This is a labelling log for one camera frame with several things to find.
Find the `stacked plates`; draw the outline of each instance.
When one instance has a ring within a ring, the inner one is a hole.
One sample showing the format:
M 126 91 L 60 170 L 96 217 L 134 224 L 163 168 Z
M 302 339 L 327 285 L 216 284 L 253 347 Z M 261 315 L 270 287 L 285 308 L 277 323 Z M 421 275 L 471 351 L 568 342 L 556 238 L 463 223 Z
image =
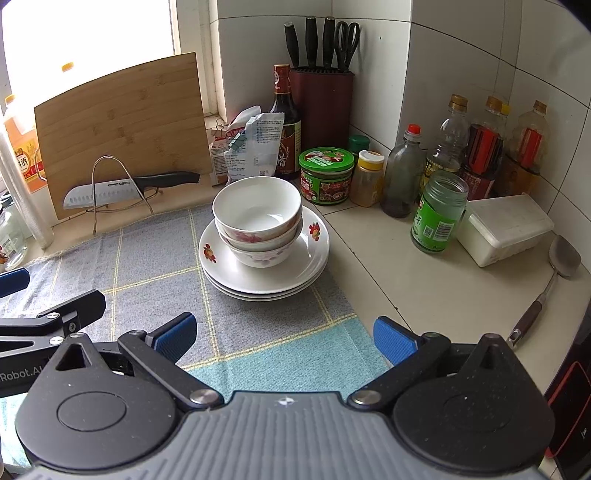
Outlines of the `stacked plates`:
M 268 268 L 241 263 L 219 236 L 212 220 L 199 241 L 199 260 L 205 276 L 219 291 L 235 299 L 271 301 L 295 295 L 320 276 L 329 257 L 329 234 L 312 210 L 302 207 L 303 229 L 289 257 Z

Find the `plastic oil bottle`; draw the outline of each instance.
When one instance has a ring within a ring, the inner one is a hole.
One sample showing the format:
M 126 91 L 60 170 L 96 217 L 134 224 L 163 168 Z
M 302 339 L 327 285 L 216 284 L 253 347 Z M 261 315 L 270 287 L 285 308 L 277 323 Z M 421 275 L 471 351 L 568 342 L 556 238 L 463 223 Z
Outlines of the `plastic oil bottle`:
M 29 191 L 33 193 L 47 185 L 35 128 L 34 110 L 15 95 L 8 95 L 5 101 L 7 109 L 4 126 L 22 176 Z

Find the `floral pattern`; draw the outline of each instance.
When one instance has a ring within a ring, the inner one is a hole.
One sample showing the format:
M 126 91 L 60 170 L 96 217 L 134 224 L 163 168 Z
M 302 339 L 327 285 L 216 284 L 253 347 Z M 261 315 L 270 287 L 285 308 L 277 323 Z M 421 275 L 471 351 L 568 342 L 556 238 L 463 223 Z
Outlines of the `floral pattern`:
M 205 248 L 203 249 L 203 255 L 205 255 L 205 258 L 207 258 L 209 261 L 217 263 L 216 256 L 213 254 L 213 250 L 209 246 L 209 244 L 205 244 Z
M 318 222 L 315 222 L 312 225 L 310 225 L 309 228 L 310 228 L 310 235 L 317 242 L 318 239 L 320 238 L 320 225 L 318 225 Z

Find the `green sauce jar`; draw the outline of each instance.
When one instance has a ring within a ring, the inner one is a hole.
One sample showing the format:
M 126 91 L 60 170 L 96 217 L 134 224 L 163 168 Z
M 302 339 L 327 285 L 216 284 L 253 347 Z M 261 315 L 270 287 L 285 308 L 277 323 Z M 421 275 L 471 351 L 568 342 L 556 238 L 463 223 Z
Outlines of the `green sauce jar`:
M 457 175 L 436 170 L 425 185 L 410 230 L 414 245 L 437 253 L 447 247 L 452 230 L 466 209 L 468 185 Z
M 300 154 L 300 191 L 317 205 L 335 205 L 349 197 L 353 154 L 336 147 L 311 148 Z

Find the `floral bowl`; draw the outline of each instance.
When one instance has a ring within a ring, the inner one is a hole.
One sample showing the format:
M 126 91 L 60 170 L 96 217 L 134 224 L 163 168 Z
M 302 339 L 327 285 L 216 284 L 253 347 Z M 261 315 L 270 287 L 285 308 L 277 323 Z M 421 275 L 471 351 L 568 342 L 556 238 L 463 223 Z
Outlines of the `floral bowl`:
M 294 238 L 292 238 L 291 241 L 283 247 L 279 247 L 274 250 L 269 250 L 267 252 L 245 252 L 243 250 L 238 250 L 237 248 L 232 246 L 232 244 L 222 235 L 220 235 L 220 238 L 224 241 L 224 243 L 232 251 L 234 256 L 241 263 L 254 268 L 274 267 L 275 265 L 279 265 L 281 262 L 287 259 L 287 257 L 290 256 L 291 247 L 293 247 L 296 240 L 300 237 L 303 226 L 304 221 L 300 218 L 300 222 L 297 224 L 297 227 L 295 229 L 297 231 L 297 234 L 294 236 Z

